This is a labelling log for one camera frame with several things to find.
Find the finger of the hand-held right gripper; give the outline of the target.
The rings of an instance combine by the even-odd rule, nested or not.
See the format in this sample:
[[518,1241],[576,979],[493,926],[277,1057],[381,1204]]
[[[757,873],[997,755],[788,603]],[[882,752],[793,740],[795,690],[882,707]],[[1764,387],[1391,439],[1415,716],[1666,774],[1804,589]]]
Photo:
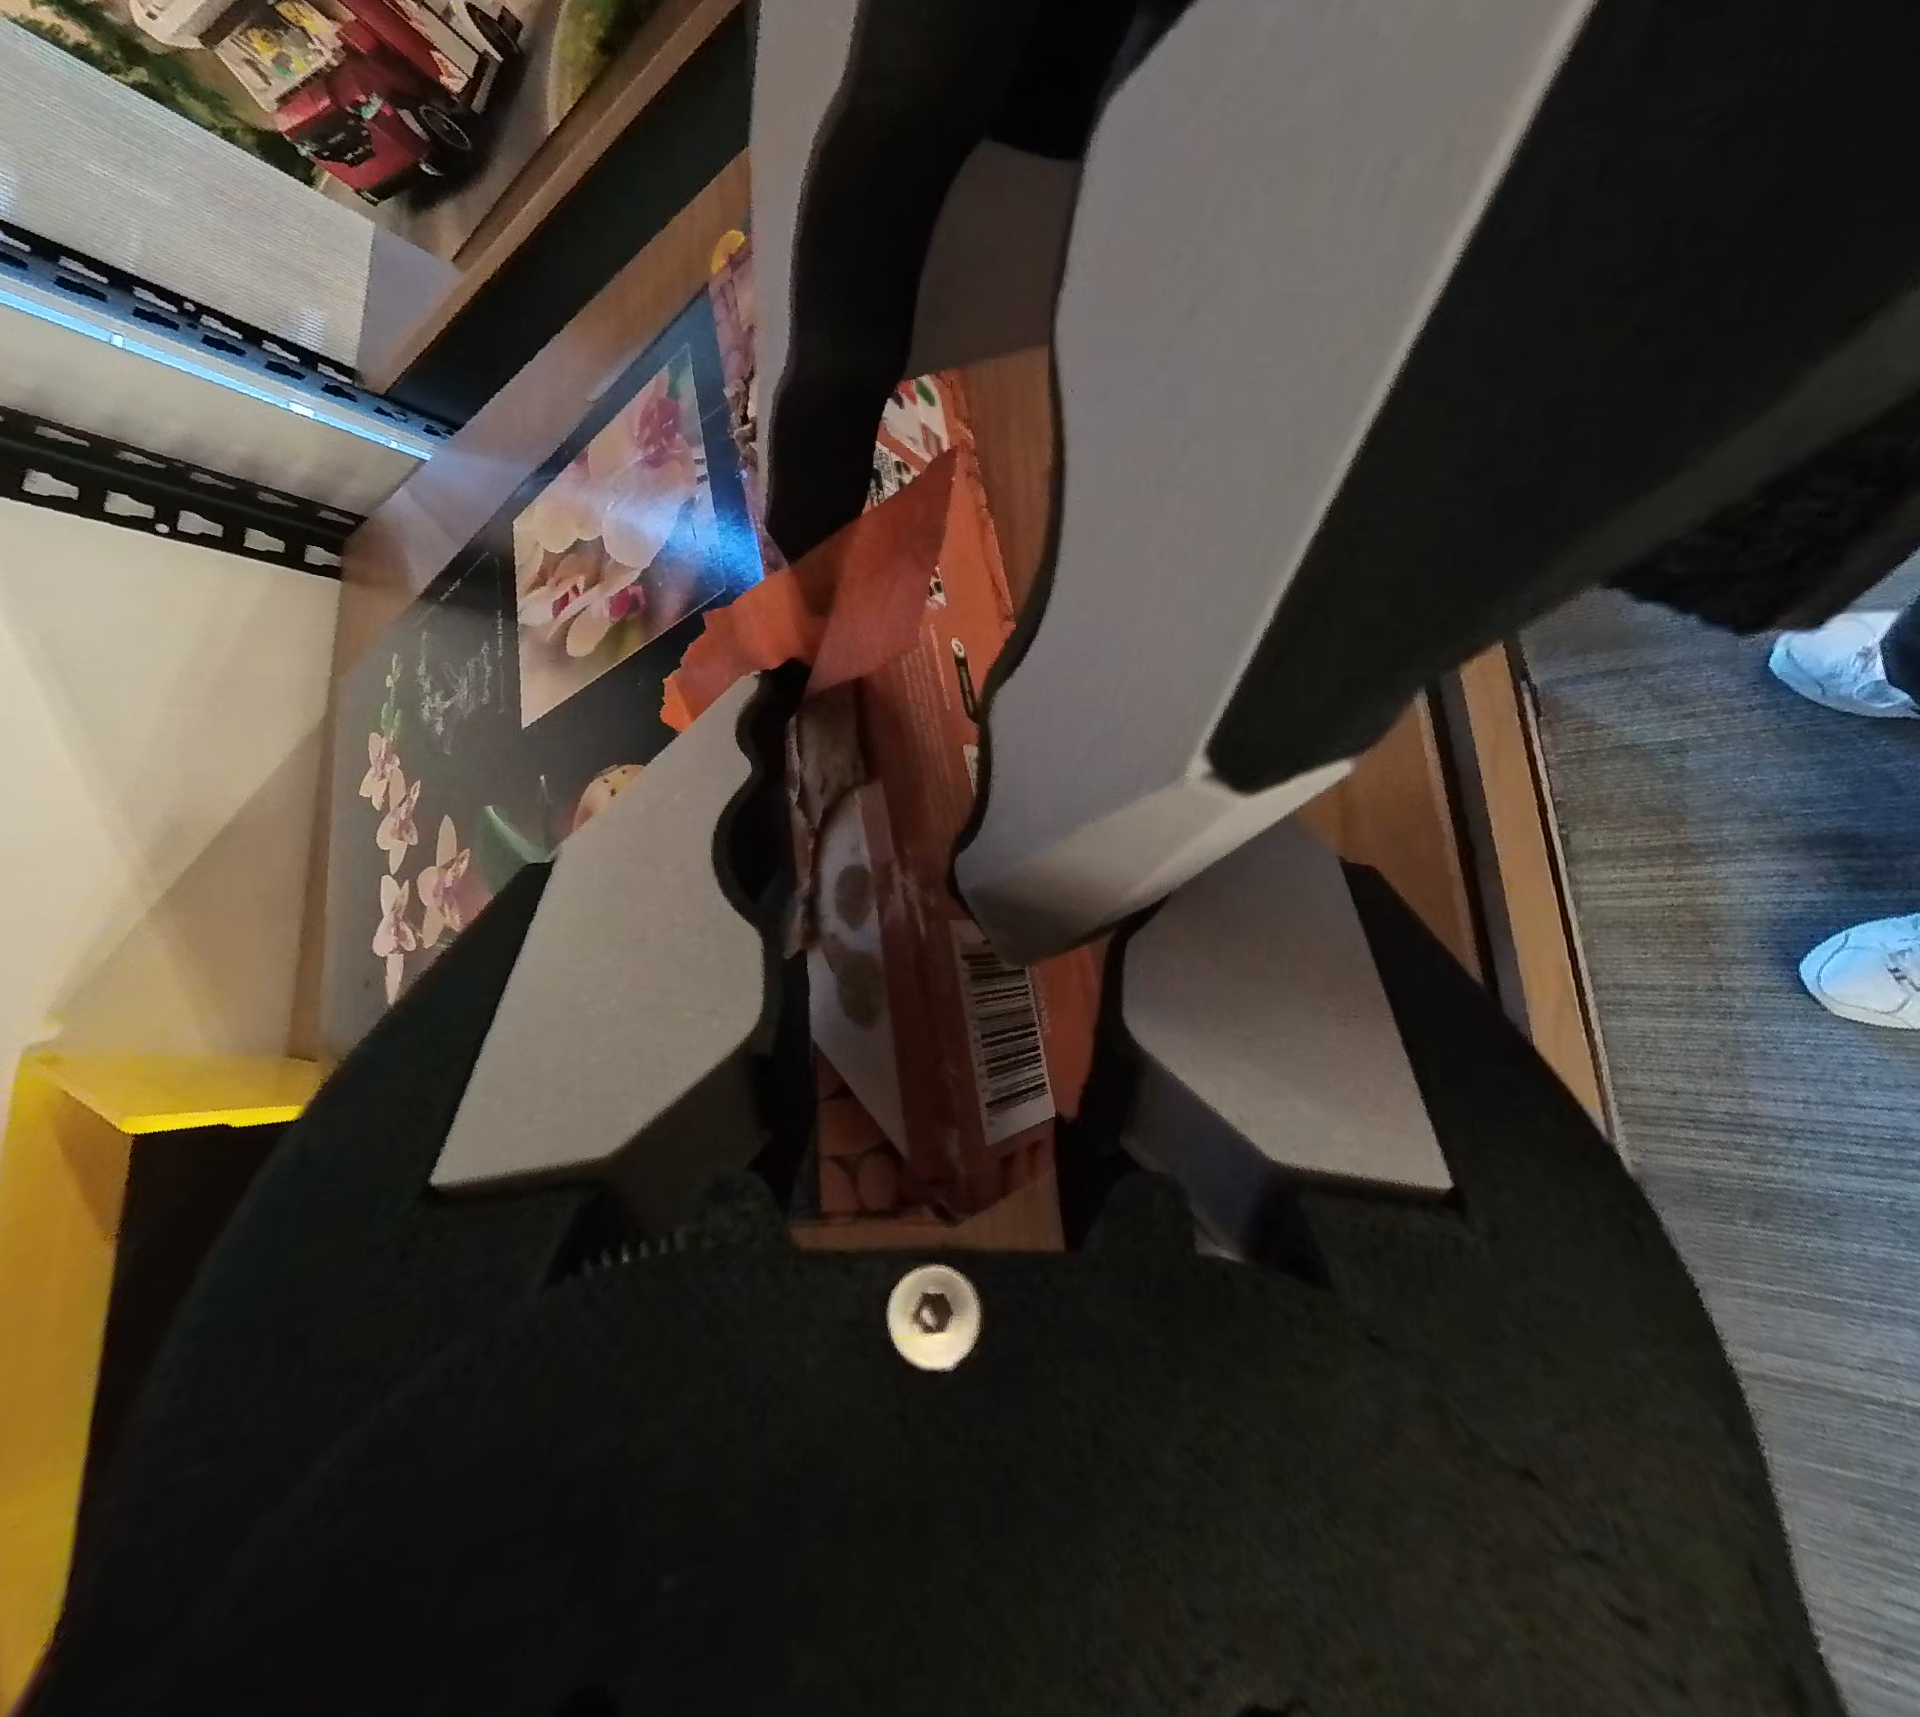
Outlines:
[[804,553],[867,500],[929,369],[1043,346],[1091,125],[1192,0],[754,0],[766,525]]
[[1077,946],[1352,768],[1207,752],[1595,0],[1193,0],[1093,124],[1053,314],[1059,484],[955,888]]

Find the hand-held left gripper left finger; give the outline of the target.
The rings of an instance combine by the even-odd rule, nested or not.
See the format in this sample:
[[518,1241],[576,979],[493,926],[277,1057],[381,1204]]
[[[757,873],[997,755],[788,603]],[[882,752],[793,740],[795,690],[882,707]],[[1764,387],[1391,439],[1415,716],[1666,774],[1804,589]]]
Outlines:
[[807,1144],[785,730],[806,675],[746,675],[548,867],[431,1186],[698,1200]]

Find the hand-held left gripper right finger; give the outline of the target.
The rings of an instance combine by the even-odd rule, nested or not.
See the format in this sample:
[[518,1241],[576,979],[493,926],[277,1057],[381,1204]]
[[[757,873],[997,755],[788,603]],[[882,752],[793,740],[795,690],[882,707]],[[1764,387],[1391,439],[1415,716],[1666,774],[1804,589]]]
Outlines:
[[1275,824],[1113,941],[1082,1094],[1095,1176],[1138,1169],[1218,1257],[1311,1257],[1313,1193],[1454,1179],[1341,859]]

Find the orange cookie box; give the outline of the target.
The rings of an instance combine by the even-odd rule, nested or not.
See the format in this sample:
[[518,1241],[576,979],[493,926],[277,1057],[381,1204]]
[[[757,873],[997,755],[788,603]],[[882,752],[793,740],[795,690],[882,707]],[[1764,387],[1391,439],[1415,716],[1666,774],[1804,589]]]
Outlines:
[[1013,589],[960,378],[897,386],[869,506],[950,452],[962,459],[916,635],[807,696],[785,734],[828,1218],[990,1210],[1052,1172],[1052,1127],[1077,1110],[1091,1068],[1097,956],[1011,966],[950,884]]

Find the orange tape piece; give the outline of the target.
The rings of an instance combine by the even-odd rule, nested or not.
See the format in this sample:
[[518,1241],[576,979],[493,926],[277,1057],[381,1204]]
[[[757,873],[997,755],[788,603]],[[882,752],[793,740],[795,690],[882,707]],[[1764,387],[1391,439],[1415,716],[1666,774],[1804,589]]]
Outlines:
[[806,667],[807,696],[867,675],[876,667],[874,647],[858,629],[856,606],[843,606],[851,594],[851,553],[849,523],[709,611],[663,682],[661,725],[681,734],[738,678],[788,662]]

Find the black orchid picture box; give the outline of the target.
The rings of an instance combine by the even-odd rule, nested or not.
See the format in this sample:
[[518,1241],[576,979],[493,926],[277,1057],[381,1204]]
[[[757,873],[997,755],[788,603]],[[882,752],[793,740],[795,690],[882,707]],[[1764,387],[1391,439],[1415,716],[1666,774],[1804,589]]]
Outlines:
[[751,287],[738,249],[347,673],[324,1058],[657,756],[665,678],[766,574]]

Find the yellow storage bin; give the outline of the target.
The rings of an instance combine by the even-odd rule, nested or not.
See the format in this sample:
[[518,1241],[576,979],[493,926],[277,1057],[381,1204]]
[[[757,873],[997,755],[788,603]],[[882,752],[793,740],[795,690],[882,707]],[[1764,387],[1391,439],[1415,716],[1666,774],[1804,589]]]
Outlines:
[[139,1137],[277,1128],[327,1063],[29,1049],[1,1157],[1,1699],[45,1655],[77,1542],[83,1468]]

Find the black perforated rack beam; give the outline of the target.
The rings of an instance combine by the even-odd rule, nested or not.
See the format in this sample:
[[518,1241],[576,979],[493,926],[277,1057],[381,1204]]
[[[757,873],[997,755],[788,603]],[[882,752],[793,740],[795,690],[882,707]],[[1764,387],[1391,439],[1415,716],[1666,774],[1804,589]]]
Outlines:
[[128,439],[1,408],[1,495],[142,535],[339,579],[355,511]]
[[454,433],[442,420],[363,386],[336,360],[16,222],[1,224],[1,303],[11,315],[414,461],[434,456]]

